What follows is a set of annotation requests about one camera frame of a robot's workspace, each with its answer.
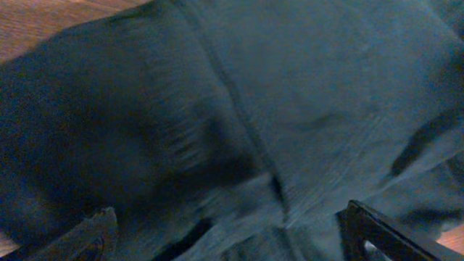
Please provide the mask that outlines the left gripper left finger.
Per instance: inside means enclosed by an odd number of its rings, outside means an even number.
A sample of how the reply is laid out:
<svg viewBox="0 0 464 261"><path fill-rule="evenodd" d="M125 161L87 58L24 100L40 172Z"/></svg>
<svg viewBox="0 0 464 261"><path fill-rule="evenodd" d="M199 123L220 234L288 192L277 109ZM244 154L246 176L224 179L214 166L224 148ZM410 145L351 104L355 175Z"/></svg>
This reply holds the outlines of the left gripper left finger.
<svg viewBox="0 0 464 261"><path fill-rule="evenodd" d="M115 210L105 207L46 244L22 246L1 261L110 261L118 238Z"/></svg>

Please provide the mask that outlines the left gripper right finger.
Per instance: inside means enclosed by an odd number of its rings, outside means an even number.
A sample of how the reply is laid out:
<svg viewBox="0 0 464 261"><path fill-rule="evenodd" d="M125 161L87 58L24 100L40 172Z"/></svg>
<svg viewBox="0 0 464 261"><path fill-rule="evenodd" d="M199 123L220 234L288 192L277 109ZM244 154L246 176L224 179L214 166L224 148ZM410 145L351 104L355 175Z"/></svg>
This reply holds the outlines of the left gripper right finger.
<svg viewBox="0 0 464 261"><path fill-rule="evenodd" d="M338 214L347 260L368 261L366 244L390 260L458 261L463 255L412 231L362 202L351 200Z"/></svg>

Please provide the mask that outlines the black pants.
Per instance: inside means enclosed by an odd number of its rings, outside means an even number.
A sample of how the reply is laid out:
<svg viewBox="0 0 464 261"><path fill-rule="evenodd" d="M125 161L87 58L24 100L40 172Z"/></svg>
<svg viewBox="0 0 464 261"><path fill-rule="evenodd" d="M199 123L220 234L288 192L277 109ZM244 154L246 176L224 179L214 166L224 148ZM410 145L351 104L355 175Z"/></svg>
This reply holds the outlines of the black pants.
<svg viewBox="0 0 464 261"><path fill-rule="evenodd" d="M365 202L463 222L461 1L150 1L1 65L1 231L116 260L342 260Z"/></svg>

